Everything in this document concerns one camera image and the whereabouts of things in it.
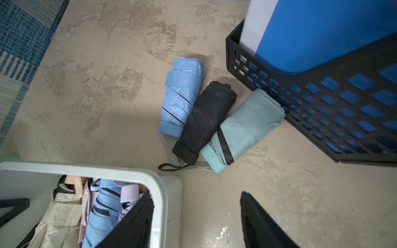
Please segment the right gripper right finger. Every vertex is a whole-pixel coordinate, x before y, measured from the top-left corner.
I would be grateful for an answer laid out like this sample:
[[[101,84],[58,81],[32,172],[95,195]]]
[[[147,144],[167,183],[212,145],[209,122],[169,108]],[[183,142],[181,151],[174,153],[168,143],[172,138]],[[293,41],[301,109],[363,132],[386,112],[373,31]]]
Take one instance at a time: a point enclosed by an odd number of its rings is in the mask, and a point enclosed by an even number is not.
[[[240,207],[247,248],[298,247],[250,193],[242,192]]]

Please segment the black umbrella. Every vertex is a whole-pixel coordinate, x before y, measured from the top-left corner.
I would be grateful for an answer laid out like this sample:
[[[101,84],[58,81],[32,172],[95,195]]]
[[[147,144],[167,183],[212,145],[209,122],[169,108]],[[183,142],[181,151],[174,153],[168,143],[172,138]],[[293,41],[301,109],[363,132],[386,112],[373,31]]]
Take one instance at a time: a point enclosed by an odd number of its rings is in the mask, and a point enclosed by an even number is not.
[[[237,94],[230,85],[210,82],[198,97],[182,135],[172,149],[173,154],[183,163],[163,163],[158,169],[174,172],[194,166],[200,151],[220,127],[236,98]]]

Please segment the beige umbrella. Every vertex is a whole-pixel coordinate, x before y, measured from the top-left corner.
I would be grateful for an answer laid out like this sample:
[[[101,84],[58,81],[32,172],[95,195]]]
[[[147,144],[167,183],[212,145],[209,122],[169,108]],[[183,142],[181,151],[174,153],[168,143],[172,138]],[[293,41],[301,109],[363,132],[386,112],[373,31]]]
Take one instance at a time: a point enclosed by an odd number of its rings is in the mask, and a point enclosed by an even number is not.
[[[86,177],[61,176],[42,219],[17,247],[80,248],[82,202],[86,182]]]

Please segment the light blue umbrella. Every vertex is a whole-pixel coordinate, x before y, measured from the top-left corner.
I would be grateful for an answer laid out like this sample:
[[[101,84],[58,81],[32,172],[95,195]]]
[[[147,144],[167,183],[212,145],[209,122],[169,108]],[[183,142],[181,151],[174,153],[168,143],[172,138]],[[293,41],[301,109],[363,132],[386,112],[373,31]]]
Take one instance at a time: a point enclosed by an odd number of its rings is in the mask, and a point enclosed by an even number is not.
[[[84,248],[97,247],[114,227],[122,207],[121,187],[109,179],[96,179],[91,184],[91,192],[98,193],[90,210],[86,233],[82,242]]]

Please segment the grey green umbrella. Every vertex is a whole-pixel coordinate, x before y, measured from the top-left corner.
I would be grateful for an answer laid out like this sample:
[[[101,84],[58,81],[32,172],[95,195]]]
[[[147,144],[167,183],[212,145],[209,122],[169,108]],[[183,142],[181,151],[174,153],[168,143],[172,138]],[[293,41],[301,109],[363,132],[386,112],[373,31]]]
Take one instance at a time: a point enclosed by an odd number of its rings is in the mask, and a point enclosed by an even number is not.
[[[256,89],[223,121],[201,149],[201,155],[219,174],[277,128],[284,118],[281,105],[264,90]]]

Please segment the pink umbrella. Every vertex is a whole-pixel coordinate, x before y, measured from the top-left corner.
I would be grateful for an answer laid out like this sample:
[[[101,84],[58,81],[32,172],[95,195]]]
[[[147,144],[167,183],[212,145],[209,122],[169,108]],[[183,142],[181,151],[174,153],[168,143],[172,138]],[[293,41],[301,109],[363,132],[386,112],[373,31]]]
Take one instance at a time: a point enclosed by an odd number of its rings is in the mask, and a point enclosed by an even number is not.
[[[82,243],[86,229],[87,223],[90,216],[91,210],[91,184],[93,182],[92,178],[89,178],[83,186],[83,195],[82,195],[82,215],[80,221],[80,231],[79,231],[79,239],[78,243]]]

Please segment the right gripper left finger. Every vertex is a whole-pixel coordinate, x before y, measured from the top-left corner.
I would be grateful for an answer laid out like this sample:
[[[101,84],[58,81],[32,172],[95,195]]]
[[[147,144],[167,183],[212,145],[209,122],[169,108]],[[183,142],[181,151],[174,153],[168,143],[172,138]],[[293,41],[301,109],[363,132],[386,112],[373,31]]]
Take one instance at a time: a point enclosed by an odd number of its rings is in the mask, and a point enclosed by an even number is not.
[[[144,194],[116,227],[99,243],[99,248],[147,248],[150,243],[154,203]]]

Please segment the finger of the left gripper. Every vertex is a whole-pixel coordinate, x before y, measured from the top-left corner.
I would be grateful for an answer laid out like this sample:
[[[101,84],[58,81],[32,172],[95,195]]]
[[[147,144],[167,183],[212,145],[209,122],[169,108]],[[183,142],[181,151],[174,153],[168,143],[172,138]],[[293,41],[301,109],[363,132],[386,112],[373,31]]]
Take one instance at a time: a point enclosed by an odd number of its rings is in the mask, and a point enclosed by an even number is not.
[[[1,209],[10,208],[10,210],[7,213],[1,215],[0,228],[5,226],[29,207],[29,198],[1,199]]]

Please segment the white plastic storage box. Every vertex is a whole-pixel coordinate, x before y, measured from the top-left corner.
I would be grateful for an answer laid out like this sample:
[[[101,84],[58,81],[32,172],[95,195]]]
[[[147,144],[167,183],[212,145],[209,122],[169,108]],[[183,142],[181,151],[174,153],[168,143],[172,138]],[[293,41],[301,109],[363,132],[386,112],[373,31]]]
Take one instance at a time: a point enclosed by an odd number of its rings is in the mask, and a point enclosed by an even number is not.
[[[3,248],[178,248],[183,182],[149,170],[1,163]]]

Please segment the lavender umbrella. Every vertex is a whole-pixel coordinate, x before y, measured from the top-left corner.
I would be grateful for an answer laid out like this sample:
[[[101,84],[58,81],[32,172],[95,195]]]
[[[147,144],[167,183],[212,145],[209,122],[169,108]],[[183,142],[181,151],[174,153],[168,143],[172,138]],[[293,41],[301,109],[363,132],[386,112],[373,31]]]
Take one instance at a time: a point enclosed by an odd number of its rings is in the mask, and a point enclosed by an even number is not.
[[[143,193],[140,191],[139,184],[128,184],[121,187],[120,203],[122,206],[118,217],[119,222],[128,214],[142,196]]]

